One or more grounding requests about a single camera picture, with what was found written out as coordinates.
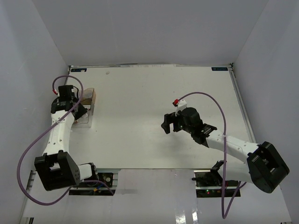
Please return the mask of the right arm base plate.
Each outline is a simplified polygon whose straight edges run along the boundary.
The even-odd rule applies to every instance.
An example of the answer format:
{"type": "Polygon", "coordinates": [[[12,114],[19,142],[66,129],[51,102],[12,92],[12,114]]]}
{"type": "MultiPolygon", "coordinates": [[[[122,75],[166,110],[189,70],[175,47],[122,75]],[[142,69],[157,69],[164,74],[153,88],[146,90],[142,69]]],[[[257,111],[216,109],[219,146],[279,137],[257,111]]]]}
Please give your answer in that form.
{"type": "MultiPolygon", "coordinates": [[[[197,198],[221,198],[222,181],[214,177],[209,171],[197,170],[192,180],[195,182],[197,198]]],[[[226,181],[225,197],[232,197],[238,181],[226,181]]]]}

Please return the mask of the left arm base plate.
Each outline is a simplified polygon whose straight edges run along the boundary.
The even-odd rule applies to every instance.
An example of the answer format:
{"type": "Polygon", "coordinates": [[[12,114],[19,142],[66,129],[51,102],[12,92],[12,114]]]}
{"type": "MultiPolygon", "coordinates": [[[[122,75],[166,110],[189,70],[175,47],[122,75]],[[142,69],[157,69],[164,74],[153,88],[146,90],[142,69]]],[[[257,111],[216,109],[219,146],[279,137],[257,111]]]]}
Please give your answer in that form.
{"type": "Polygon", "coordinates": [[[98,173],[97,181],[84,181],[69,191],[72,196],[113,196],[118,182],[116,173],[98,173]]]}

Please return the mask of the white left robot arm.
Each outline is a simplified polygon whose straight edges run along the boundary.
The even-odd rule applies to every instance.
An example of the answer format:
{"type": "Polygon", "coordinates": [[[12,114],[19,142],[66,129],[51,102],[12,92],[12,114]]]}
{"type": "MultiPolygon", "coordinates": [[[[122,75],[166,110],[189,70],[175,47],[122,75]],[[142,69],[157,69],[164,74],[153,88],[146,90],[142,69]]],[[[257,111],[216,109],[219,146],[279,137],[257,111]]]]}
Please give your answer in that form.
{"type": "Polygon", "coordinates": [[[71,127],[87,114],[82,104],[62,118],[78,101],[78,89],[73,85],[58,87],[58,97],[51,105],[51,129],[43,155],[35,158],[35,168],[47,191],[77,186],[84,181],[88,186],[98,183],[99,175],[95,165],[76,164],[69,151],[71,127]]]}

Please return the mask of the clear jar of paper clips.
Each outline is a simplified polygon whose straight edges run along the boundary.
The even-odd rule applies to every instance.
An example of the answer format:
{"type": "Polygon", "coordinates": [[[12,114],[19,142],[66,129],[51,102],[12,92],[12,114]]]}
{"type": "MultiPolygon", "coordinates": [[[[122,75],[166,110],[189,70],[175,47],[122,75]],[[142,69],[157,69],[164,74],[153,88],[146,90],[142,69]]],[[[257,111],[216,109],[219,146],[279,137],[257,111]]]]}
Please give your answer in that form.
{"type": "Polygon", "coordinates": [[[90,92],[90,91],[89,92],[85,92],[84,93],[84,97],[85,98],[92,98],[93,97],[93,92],[90,92]]]}

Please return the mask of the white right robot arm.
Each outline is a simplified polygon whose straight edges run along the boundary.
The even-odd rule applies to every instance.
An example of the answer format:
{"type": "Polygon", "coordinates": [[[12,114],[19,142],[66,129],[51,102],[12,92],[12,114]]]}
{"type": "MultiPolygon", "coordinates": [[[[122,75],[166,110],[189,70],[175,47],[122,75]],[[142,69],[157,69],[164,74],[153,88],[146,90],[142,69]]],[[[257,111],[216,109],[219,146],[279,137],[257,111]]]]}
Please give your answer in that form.
{"type": "Polygon", "coordinates": [[[196,185],[222,186],[227,181],[241,181],[254,184],[265,193],[274,189],[290,173],[290,170],[273,144],[245,142],[232,136],[225,137],[216,127],[204,123],[195,108],[164,115],[161,127],[166,134],[185,131],[198,144],[226,152],[240,160],[241,164],[229,165],[224,160],[216,164],[205,175],[196,174],[196,185]]]}

